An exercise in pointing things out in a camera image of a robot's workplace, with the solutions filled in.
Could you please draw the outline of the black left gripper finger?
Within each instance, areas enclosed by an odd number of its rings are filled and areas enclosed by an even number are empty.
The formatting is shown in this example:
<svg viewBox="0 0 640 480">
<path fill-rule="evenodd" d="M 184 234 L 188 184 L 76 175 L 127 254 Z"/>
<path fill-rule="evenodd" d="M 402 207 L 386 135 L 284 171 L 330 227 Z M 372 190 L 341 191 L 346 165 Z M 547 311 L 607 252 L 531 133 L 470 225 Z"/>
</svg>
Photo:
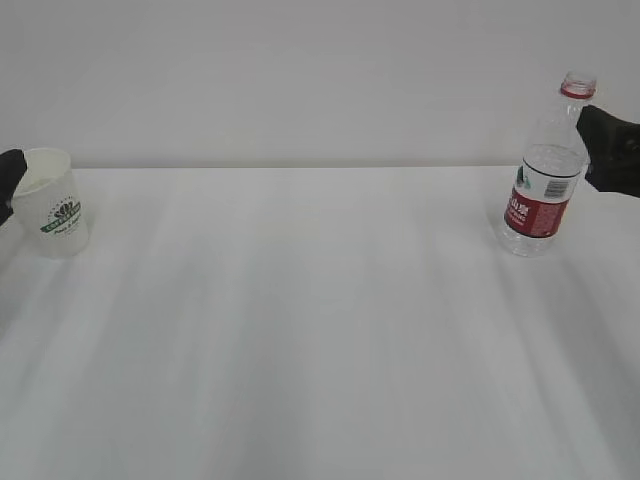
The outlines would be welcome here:
<svg viewBox="0 0 640 480">
<path fill-rule="evenodd" d="M 11 201 L 26 171 L 23 150 L 11 149 L 0 155 L 0 225 L 13 215 Z"/>
</svg>

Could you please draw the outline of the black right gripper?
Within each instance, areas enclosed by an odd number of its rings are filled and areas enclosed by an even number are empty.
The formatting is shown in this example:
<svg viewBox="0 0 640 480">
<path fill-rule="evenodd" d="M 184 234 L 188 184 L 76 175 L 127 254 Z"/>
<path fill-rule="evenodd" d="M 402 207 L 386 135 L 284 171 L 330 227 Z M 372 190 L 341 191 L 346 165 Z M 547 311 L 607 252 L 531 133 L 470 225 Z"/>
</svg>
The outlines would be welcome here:
<svg viewBox="0 0 640 480">
<path fill-rule="evenodd" d="M 591 160 L 586 181 L 599 192 L 639 198 L 639 124 L 589 105 L 582 109 L 577 130 Z"/>
</svg>

